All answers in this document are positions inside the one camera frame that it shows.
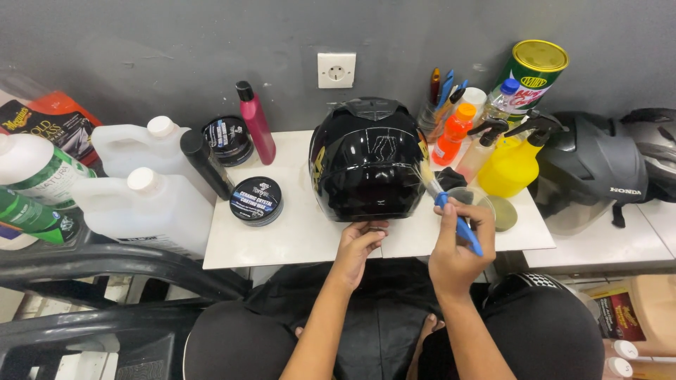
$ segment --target black bottle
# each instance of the black bottle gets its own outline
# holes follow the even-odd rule
[[[180,150],[216,194],[229,201],[235,186],[204,136],[196,130],[188,130],[180,137]]]

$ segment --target yellow spray bottle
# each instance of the yellow spray bottle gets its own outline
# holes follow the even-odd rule
[[[537,178],[539,166],[535,155],[552,133],[567,128],[553,116],[528,110],[528,121],[505,133],[514,136],[535,129],[521,144],[510,149],[496,149],[477,175],[479,185],[490,195],[509,198],[518,194]]]

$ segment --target black pants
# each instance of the black pants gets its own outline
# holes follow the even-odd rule
[[[556,287],[511,289],[489,298],[481,316],[516,378],[601,379],[604,348],[585,306]],[[213,305],[186,344],[185,380],[276,380],[295,342],[286,327],[241,302]],[[425,339],[418,374],[420,380],[458,378],[445,329]]]

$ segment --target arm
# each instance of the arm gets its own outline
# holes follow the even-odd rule
[[[429,274],[441,306],[448,338],[463,380],[516,380],[469,296],[469,287],[496,258],[495,221],[486,208],[461,204],[451,198],[443,208],[437,245],[429,260]],[[483,257],[457,245],[458,215],[477,226]]]
[[[347,303],[364,274],[366,257],[380,247],[388,222],[352,223],[341,236],[336,260],[280,380],[330,380]]]

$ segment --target gray helmet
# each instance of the gray helmet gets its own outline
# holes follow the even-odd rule
[[[621,119],[646,161],[648,196],[676,202],[676,110],[641,108]]]

